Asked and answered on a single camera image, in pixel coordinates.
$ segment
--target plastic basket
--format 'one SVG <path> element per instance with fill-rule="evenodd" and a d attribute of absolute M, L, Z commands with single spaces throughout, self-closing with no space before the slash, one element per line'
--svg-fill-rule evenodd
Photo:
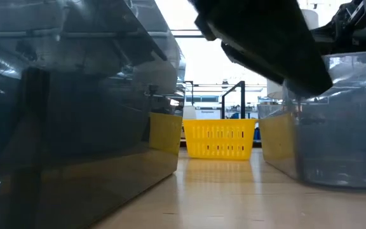
<path fill-rule="evenodd" d="M 179 154 L 181 130 L 181 116 L 151 113 L 149 147 Z"/>
<path fill-rule="evenodd" d="M 257 120 L 183 120 L 193 158 L 248 160 Z"/>

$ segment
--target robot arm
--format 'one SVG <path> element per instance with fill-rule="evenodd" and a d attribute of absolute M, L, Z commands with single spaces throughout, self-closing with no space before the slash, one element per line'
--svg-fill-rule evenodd
<path fill-rule="evenodd" d="M 296 0 L 190 0 L 206 39 L 222 40 L 231 61 L 288 86 L 299 96 L 332 86 L 322 55 L 366 52 L 366 0 L 340 5 L 332 21 L 309 31 Z"/>

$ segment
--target wooden floor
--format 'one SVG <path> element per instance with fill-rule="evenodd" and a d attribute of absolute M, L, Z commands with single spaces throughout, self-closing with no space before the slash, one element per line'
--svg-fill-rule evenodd
<path fill-rule="evenodd" d="M 366 194 L 307 187 L 263 162 L 191 160 L 99 223 L 110 228 L 366 228 Z"/>

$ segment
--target black metal frame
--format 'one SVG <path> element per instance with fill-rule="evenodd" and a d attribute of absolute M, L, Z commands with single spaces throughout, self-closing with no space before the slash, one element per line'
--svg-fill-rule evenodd
<path fill-rule="evenodd" d="M 191 105 L 194 106 L 194 96 L 193 96 L 194 83 L 193 83 L 193 80 L 184 81 L 184 83 L 191 83 Z"/>
<path fill-rule="evenodd" d="M 222 95 L 221 100 L 221 119 L 225 118 L 226 115 L 226 95 L 229 92 L 235 90 L 235 88 L 241 87 L 241 119 L 245 118 L 245 81 L 240 81 L 239 83 L 235 84 L 231 89 L 229 89 L 224 95 Z"/>

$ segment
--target floor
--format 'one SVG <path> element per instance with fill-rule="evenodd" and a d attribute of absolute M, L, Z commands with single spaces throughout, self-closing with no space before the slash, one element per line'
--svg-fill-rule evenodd
<path fill-rule="evenodd" d="M 266 164 L 191 160 L 98 224 L 110 228 L 366 228 L 366 194 L 307 187 Z"/>

